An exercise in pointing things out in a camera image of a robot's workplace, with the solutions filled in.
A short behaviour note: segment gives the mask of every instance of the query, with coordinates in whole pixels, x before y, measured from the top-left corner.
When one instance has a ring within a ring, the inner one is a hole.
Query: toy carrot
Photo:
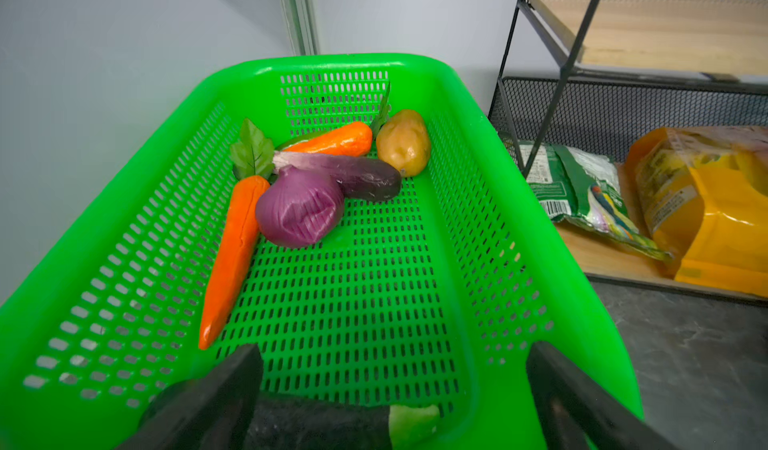
[[[218,338],[240,294],[259,236],[256,202],[269,187],[263,177],[255,175],[243,178],[232,190],[219,253],[205,291],[200,323],[201,350],[207,349]]]
[[[278,150],[362,157],[371,151],[372,142],[371,128],[361,121],[356,121],[335,130],[312,132],[288,140]]]

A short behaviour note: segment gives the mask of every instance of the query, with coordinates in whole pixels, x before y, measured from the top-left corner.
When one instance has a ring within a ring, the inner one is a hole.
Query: toy red onion
[[[331,176],[291,166],[280,170],[277,182],[256,205],[261,233],[288,248],[320,242],[343,214],[344,195]]]

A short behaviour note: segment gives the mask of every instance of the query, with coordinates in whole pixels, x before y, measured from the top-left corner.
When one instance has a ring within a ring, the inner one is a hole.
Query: plastic packaging
[[[768,129],[658,128],[626,166],[675,280],[768,296]]]
[[[514,158],[512,142],[505,140],[504,146]],[[520,145],[524,160],[532,148],[529,142]],[[629,218],[621,199],[618,171],[608,157],[543,144],[526,181],[553,222],[565,220],[658,260],[670,257],[643,236]]]

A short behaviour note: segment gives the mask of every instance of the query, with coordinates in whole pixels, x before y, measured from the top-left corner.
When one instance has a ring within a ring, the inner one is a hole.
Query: plastic vegetable
[[[432,155],[424,119],[414,110],[400,110],[376,136],[379,159],[398,169],[402,176],[422,172]]]
[[[379,113],[371,122],[371,131],[373,132],[374,138],[379,134],[379,130],[386,121],[389,120],[389,112],[392,110],[392,106],[389,104],[390,90],[392,90],[392,84],[388,81],[386,82],[386,92],[384,92],[384,96],[382,97],[381,102],[379,102]]]
[[[256,202],[269,188],[269,183],[261,176],[249,176],[232,190],[224,234],[205,291],[200,322],[201,350],[207,349],[218,338],[240,294],[259,235]]]
[[[193,387],[194,380],[186,380],[163,390],[139,425]],[[439,420],[440,411],[434,405],[363,407],[259,392],[243,450],[405,450],[435,433]]]
[[[285,142],[279,150],[305,154],[368,155],[373,143],[371,128],[361,121],[331,131],[313,132]]]
[[[400,173],[387,162],[367,157],[275,152],[275,172],[289,165],[330,175],[348,198],[385,202],[400,193]]]
[[[240,128],[240,141],[230,146],[230,157],[234,163],[234,173],[238,180],[259,175],[267,178],[272,173],[272,155],[275,146],[272,140],[247,118]]]
[[[289,248],[316,244],[343,214],[344,195],[331,176],[291,166],[280,170],[256,206],[264,237]]]

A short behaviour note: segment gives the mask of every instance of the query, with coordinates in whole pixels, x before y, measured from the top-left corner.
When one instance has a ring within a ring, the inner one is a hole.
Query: barcode
[[[547,212],[549,218],[557,215],[571,214],[571,205],[568,203],[568,200],[541,200],[539,203],[544,208],[544,211]]]

